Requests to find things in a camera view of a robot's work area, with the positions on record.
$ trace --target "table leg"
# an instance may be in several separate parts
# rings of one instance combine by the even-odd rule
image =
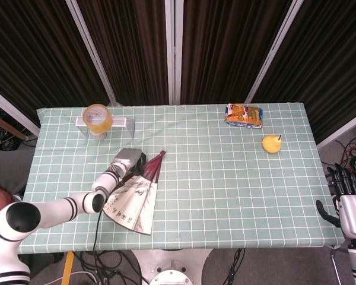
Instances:
[[[338,268],[337,268],[336,262],[335,262],[335,254],[336,254],[337,251],[338,251],[338,249],[332,249],[330,256],[331,256],[333,270],[335,272],[336,279],[338,280],[338,284],[342,285],[342,281],[340,280],[340,276],[339,276],[339,271],[338,271]]]

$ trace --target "yellow pear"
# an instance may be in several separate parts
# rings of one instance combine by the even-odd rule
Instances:
[[[281,149],[282,139],[278,135],[267,135],[262,140],[262,147],[269,153],[277,153]]]

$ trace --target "wooden stick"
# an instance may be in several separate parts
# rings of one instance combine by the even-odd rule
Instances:
[[[69,285],[70,284],[70,273],[72,270],[72,265],[74,263],[74,254],[72,251],[67,253],[66,261],[65,261],[65,269],[63,270],[63,276],[61,285]]]
[[[2,127],[3,129],[7,130],[12,135],[15,135],[16,137],[18,137],[21,140],[27,140],[28,139],[28,137],[26,135],[24,135],[22,132],[18,131],[17,129],[15,129],[13,126],[11,126],[7,122],[3,121],[2,119],[0,119],[0,127]]]

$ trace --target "clear plastic stand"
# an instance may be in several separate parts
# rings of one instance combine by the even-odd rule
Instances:
[[[95,123],[95,121],[101,122],[103,120],[102,116],[96,116],[92,118],[92,123]],[[89,137],[90,134],[93,135],[95,140],[103,140],[106,136],[106,133],[100,134],[104,135],[104,138],[102,137],[97,137],[98,135],[92,134],[90,130],[87,128],[86,124],[83,121],[83,117],[79,116],[77,117],[75,126],[84,134],[85,137]],[[127,131],[129,132],[129,135],[131,139],[133,139],[135,135],[135,120],[132,118],[127,118],[127,117],[122,117],[122,116],[112,116],[112,128],[126,128]]]

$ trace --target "roll of tape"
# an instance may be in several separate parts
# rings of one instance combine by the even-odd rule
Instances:
[[[83,121],[94,134],[103,134],[112,126],[112,117],[107,107],[93,104],[83,112]]]

